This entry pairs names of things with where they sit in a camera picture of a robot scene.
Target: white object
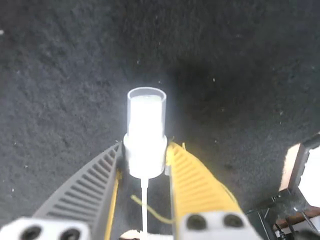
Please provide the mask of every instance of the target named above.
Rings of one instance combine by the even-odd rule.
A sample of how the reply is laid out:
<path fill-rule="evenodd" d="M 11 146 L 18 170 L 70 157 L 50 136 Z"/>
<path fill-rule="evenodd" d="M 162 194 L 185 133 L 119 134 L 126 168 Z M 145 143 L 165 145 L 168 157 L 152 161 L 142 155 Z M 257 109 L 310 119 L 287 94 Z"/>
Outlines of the white object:
<path fill-rule="evenodd" d="M 91 240 L 89 227 L 79 221 L 52 220 L 21 217 L 0 229 L 0 239 L 20 240 L 22 234 L 30 227 L 39 227 L 40 233 L 36 240 L 57 240 L 61 235 L 70 229 L 80 232 L 78 240 Z"/>
<path fill-rule="evenodd" d="M 243 226 L 225 226 L 224 218 L 228 214 L 237 215 L 239 218 L 241 218 Z M 185 215 L 179 223 L 178 240 L 262 240 L 243 213 L 224 211 L 199 212 L 197 215 L 201 215 L 206 221 L 206 229 L 203 230 L 190 230 L 187 228 L 187 221 L 190 215 L 191 214 Z"/>
<path fill-rule="evenodd" d="M 144 234 L 142 231 L 138 232 L 137 230 L 129 230 L 122 234 L 120 238 L 122 239 L 142 239 L 141 235 Z M 174 240 L 173 235 L 161 235 L 161 234 L 147 234 L 148 240 Z"/>
<path fill-rule="evenodd" d="M 320 191 L 315 188 L 320 183 L 320 146 L 309 151 L 309 157 L 305 163 L 301 175 L 299 189 L 306 201 L 314 207 L 320 208 Z"/>
<path fill-rule="evenodd" d="M 148 238 L 149 179 L 165 169 L 166 102 L 167 95 L 158 88 L 138 87 L 127 94 L 127 133 L 123 144 L 130 175 L 141 179 L 143 240 Z"/>
<path fill-rule="evenodd" d="M 318 232 L 319 232 L 319 230 L 320 230 L 320 216 L 315 216 L 315 217 L 313 217 L 313 218 L 310 218 L 310 221 L 313 223 L 313 225 L 316 227 L 316 229 L 317 229 Z M 310 230 L 310 229 L 311 229 L 310 226 L 309 226 L 309 224 L 308 224 L 306 221 L 302 221 L 302 222 L 299 222 L 299 223 L 297 223 L 297 224 L 294 224 L 294 225 L 292 225 L 292 227 L 293 227 L 293 229 L 294 229 L 295 231 Z M 281 229 L 281 230 L 284 232 L 284 234 L 289 234 L 289 233 L 291 233 L 289 227 L 283 228 L 283 229 Z M 276 235 L 278 238 L 280 237 L 278 230 L 275 231 L 275 235 Z"/>

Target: plastic tube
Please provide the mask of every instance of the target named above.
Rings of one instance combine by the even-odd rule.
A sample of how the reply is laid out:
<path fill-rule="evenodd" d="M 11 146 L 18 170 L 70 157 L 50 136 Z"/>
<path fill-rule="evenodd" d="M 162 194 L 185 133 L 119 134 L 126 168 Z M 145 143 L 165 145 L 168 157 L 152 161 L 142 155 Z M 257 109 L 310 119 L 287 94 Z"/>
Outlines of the plastic tube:
<path fill-rule="evenodd" d="M 148 195 L 148 179 L 141 179 L 141 198 L 142 198 L 142 234 L 143 240 L 148 238 L 148 212 L 147 212 L 147 195 Z"/>

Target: cable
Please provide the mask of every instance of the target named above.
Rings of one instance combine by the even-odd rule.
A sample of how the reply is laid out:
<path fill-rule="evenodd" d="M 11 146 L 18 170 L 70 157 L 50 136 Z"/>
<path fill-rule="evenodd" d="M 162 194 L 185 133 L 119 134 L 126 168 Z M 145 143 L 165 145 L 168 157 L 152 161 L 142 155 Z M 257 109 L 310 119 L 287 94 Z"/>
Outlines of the cable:
<path fill-rule="evenodd" d="M 143 206 L 144 204 L 142 203 L 142 201 L 136 196 L 136 195 L 131 195 L 131 199 L 133 201 L 135 201 L 137 204 L 139 204 L 140 206 Z M 149 213 L 151 213 L 156 219 L 158 219 L 160 222 L 164 223 L 164 224 L 173 224 L 174 220 L 173 219 L 169 219 L 166 218 L 164 216 L 161 216 L 159 213 L 156 212 L 156 210 L 154 210 L 152 207 L 150 207 L 149 205 L 146 205 L 146 209 L 149 211 Z"/>
<path fill-rule="evenodd" d="M 301 212 L 302 216 L 304 217 L 305 221 L 309 224 L 310 228 L 315 232 L 315 233 L 319 233 L 318 229 L 316 228 L 316 226 L 312 223 L 312 221 L 310 220 L 310 218 L 306 215 L 306 213 L 304 211 Z"/>
<path fill-rule="evenodd" d="M 292 233 L 293 238 L 296 238 L 296 236 L 297 236 L 296 231 L 295 231 L 294 227 L 291 225 L 289 218 L 286 218 L 285 221 L 288 224 L 288 227 Z"/>

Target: gray carpet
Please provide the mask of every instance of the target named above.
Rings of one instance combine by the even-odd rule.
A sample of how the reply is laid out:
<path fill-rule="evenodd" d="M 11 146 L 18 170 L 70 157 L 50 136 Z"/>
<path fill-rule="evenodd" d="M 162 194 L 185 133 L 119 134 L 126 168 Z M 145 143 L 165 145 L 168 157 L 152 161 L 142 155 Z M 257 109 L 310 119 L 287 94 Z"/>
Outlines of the gray carpet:
<path fill-rule="evenodd" d="M 319 12 L 317 0 L 2 0 L 0 225 L 122 139 L 138 86 L 167 92 L 167 136 L 244 210 L 276 193 L 288 148 L 320 130 Z M 168 179 L 150 186 L 168 215 Z M 123 229 L 141 225 L 135 191 L 127 176 Z"/>

